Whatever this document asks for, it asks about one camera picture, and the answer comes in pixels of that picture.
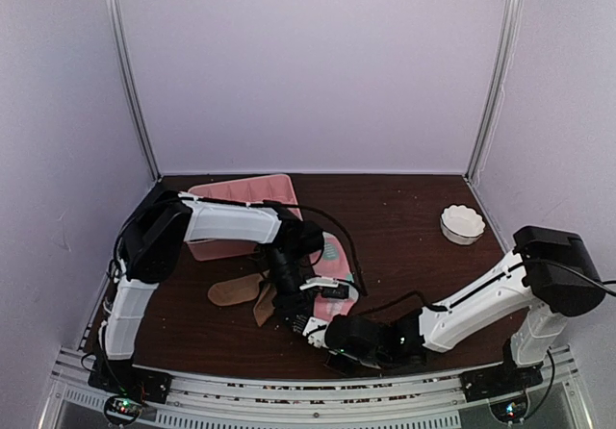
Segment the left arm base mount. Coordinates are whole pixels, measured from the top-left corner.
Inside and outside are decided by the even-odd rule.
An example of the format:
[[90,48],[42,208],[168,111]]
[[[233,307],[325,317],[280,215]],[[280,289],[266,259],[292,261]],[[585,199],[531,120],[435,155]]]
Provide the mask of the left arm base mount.
[[152,404],[166,403],[171,381],[168,373],[137,367],[125,382],[118,382],[110,372],[92,371],[88,385],[110,394],[103,403],[103,416],[114,425],[126,426],[152,410]]

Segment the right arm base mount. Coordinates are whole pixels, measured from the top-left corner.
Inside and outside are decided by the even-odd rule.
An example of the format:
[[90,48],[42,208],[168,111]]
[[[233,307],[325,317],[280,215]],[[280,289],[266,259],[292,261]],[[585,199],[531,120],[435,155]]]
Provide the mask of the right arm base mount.
[[540,366],[505,364],[465,371],[460,375],[467,402],[487,400],[492,416],[501,423],[522,423],[531,413],[529,388],[543,383]]

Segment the pink patterned sock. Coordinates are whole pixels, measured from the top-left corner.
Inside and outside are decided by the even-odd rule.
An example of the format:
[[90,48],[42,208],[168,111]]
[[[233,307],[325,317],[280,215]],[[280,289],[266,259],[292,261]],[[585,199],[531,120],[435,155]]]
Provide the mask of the pink patterned sock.
[[[309,256],[310,264],[317,276],[354,281],[346,252],[339,240],[332,234],[323,233],[324,247]],[[314,316],[331,321],[336,315],[347,315],[359,297],[358,291],[349,287],[347,299],[323,298],[320,294],[315,299]]]

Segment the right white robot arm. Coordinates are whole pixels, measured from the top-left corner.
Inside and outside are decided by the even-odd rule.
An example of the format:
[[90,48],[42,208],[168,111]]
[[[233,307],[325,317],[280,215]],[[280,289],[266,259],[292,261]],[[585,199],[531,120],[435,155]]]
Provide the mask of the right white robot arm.
[[377,323],[362,315],[336,315],[311,343],[357,365],[374,369],[423,366],[431,353],[445,354],[479,330],[516,313],[526,319],[494,370],[500,391],[516,390],[541,364],[569,318],[596,309],[613,293],[606,287],[582,237],[526,226],[515,245],[488,272],[434,304]]

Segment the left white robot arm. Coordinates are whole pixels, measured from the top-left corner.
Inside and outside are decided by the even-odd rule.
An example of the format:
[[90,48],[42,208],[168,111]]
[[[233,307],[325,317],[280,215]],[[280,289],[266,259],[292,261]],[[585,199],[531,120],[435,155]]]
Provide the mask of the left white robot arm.
[[110,275],[115,283],[111,310],[99,333],[105,360],[99,373],[118,394],[139,383],[128,366],[141,321],[154,291],[172,274],[181,249],[210,240],[249,241],[264,248],[275,286],[274,310],[292,323],[314,313],[314,293],[305,288],[300,266],[323,249],[321,227],[296,215],[297,204],[245,203],[167,193],[146,199],[127,219],[117,237]]

